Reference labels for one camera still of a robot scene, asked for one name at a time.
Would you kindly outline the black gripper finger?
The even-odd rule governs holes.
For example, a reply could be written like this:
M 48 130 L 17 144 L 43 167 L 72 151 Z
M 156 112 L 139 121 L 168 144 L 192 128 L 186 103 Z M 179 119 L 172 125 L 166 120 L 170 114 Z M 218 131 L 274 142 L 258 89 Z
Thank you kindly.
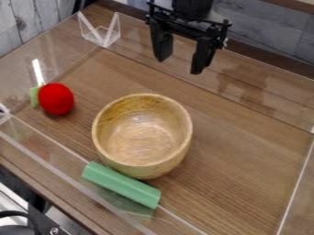
M 172 34 L 158 22 L 151 23 L 150 29 L 155 57 L 163 62 L 172 55 Z
M 219 31 L 208 30 L 195 38 L 196 50 L 192 54 L 191 61 L 191 74 L 200 74 L 202 70 L 210 65 L 214 55 L 216 53 L 216 48 L 219 45 Z

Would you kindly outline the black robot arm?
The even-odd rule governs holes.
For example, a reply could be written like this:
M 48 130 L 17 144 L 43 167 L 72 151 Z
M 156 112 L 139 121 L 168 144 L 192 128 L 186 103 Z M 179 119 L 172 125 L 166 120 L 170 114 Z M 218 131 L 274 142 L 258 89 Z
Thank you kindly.
M 216 50 L 227 46 L 231 20 L 214 10 L 215 0 L 146 0 L 152 48 L 156 60 L 172 56 L 174 35 L 196 41 L 191 74 L 200 74 L 211 64 Z

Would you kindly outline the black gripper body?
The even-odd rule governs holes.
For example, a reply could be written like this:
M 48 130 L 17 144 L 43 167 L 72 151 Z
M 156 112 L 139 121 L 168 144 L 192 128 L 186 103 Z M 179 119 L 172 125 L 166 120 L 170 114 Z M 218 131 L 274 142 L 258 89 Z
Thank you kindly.
M 231 20 L 214 10 L 214 2 L 215 0 L 147 0 L 151 17 L 199 32 L 216 29 L 218 47 L 223 49 Z

